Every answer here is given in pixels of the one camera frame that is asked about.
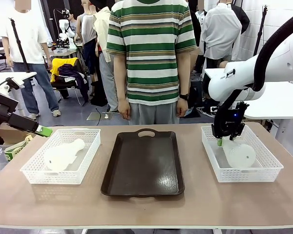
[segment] gray pants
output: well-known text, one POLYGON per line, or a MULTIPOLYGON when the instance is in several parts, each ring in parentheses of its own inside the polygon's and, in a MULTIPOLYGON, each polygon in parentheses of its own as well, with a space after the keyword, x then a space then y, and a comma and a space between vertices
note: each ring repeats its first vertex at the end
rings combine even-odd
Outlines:
POLYGON ((178 124, 177 103, 147 106, 130 103, 130 125, 178 124))
POLYGON ((99 61, 105 95, 107 98, 107 102, 111 107, 110 111, 117 111, 118 99, 114 78, 114 57, 111 56, 111 62, 106 62, 103 53, 101 53, 99 61))

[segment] tray handle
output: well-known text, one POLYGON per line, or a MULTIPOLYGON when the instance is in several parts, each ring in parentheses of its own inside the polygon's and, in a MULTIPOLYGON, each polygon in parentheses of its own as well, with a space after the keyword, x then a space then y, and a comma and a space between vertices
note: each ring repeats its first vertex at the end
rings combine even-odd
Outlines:
POLYGON ((151 128, 143 128, 143 129, 136 131, 135 133, 138 135, 139 133, 142 133, 142 132, 152 132, 155 134, 155 136, 156 136, 156 134, 159 133, 158 131, 151 129, 151 128))

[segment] white bottle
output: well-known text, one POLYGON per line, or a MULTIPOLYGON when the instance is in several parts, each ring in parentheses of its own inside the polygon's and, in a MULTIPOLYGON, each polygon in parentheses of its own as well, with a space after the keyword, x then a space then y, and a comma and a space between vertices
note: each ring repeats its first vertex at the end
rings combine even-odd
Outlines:
POLYGON ((52 171, 64 171, 69 164, 72 164, 79 150, 85 147, 82 139, 76 139, 72 143, 64 143, 45 151, 43 157, 47 167, 52 171))
POLYGON ((222 146, 228 164, 232 168, 249 168, 256 161, 255 150, 247 144, 240 144, 229 139, 223 139, 222 146))

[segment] yellow jacket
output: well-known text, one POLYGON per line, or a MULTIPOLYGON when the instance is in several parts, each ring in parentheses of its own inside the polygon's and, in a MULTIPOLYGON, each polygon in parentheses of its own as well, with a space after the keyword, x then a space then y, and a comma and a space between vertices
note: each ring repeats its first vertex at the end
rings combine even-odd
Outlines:
POLYGON ((63 66, 64 64, 71 64, 72 66, 75 65, 75 62, 78 58, 55 58, 52 61, 52 73, 51 76, 51 83, 55 82, 55 75, 59 75, 59 67, 63 66))

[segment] man in striped shirt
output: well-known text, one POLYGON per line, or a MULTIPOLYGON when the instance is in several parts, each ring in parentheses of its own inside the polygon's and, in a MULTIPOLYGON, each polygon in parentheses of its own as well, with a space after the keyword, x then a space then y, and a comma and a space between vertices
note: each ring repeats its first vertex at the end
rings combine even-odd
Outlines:
POLYGON ((185 0, 122 0, 112 7, 107 51, 115 55, 118 109, 130 124, 179 123, 196 48, 185 0))

